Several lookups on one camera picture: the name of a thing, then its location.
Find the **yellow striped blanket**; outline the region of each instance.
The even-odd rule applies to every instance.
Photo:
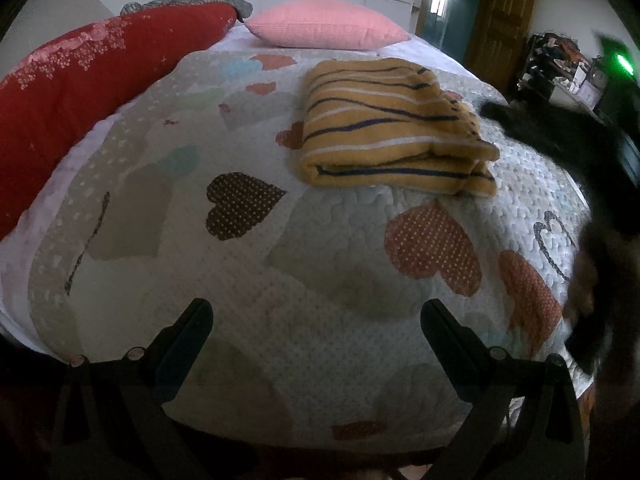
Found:
[[[302,179],[317,186],[389,184],[491,196],[498,148],[478,118],[401,59],[323,61],[307,75]]]

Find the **brown door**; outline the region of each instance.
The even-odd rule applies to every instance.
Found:
[[[480,0],[465,66],[507,94],[529,35],[536,0]]]

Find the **quilted bedspread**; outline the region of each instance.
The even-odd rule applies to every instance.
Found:
[[[164,408],[254,443],[446,444],[470,407],[420,331],[430,298],[513,356],[561,352],[581,393],[589,380],[564,350],[561,305],[588,212],[565,172],[482,121],[501,152],[489,164],[495,197],[308,186],[295,174],[302,84],[331,58],[361,59],[183,59],[112,118],[104,141],[75,148],[3,241],[5,312],[57,355],[101,361],[146,346],[206,298],[214,328]],[[478,80],[434,72],[474,110],[503,101]],[[31,254],[17,249],[25,240]],[[7,264],[12,251],[20,257]]]

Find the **green light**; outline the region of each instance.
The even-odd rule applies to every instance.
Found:
[[[623,56],[622,54],[618,54],[618,63],[620,63],[620,65],[622,65],[622,67],[629,72],[630,75],[634,74],[634,68],[631,66],[631,63],[629,63]]]

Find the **gray knitted clothing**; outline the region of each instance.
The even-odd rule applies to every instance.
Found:
[[[148,4],[139,4],[133,2],[122,7],[120,15],[130,14],[132,12],[138,12],[143,9],[153,9],[155,7],[172,6],[172,5],[197,5],[197,4],[212,4],[215,2],[222,2],[224,4],[231,5],[238,12],[238,20],[247,19],[254,10],[254,6],[244,0],[153,0]]]

